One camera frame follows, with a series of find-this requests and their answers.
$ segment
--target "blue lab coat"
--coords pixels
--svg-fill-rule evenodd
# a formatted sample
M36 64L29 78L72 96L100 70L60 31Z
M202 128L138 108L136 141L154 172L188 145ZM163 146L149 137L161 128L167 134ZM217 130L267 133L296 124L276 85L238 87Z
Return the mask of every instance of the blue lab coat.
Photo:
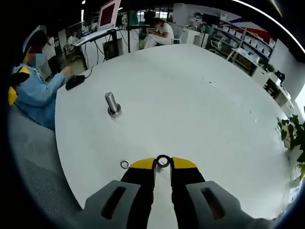
M38 124L55 129L56 92L63 85L65 76L56 74L49 83L40 77L36 69L26 64L15 68L15 72L26 66L30 72L29 78L17 89L17 106Z

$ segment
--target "white round table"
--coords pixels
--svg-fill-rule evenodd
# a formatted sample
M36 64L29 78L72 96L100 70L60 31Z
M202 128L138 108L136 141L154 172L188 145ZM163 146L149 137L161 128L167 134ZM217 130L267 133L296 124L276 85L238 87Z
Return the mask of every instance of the white round table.
M122 107L118 118L107 112L109 91ZM277 117L286 118L236 66L194 45L168 45L119 56L95 66L72 90L62 87L56 140L82 208L90 195L122 178L121 160L166 154L191 160L246 213L270 219L282 210L289 182ZM169 168L156 175L148 228L177 228Z

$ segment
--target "computer mouse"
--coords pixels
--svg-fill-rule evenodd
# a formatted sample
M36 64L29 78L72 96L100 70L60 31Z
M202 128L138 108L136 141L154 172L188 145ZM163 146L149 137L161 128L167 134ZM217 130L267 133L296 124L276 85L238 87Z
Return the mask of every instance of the computer mouse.
M66 83L66 89L70 90L85 81L85 75L74 75Z

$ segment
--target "metal washer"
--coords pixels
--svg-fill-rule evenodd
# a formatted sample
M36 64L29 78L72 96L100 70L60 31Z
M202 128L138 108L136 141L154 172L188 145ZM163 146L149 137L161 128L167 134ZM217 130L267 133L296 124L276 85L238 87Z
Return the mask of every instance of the metal washer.
M129 161L127 161L127 160L123 160L123 161L121 161L121 167L122 167L123 169L128 169L128 168L129 168L129 166L130 166Z

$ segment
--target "face mask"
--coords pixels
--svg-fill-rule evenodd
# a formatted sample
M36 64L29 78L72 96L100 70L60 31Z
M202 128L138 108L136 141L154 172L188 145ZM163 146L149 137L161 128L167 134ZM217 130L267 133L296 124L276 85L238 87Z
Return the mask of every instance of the face mask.
M30 65L33 67L33 68L41 68L43 66L45 62L45 58L44 58L44 55L43 53L37 53L35 54L35 58L32 58L31 61L30 61Z

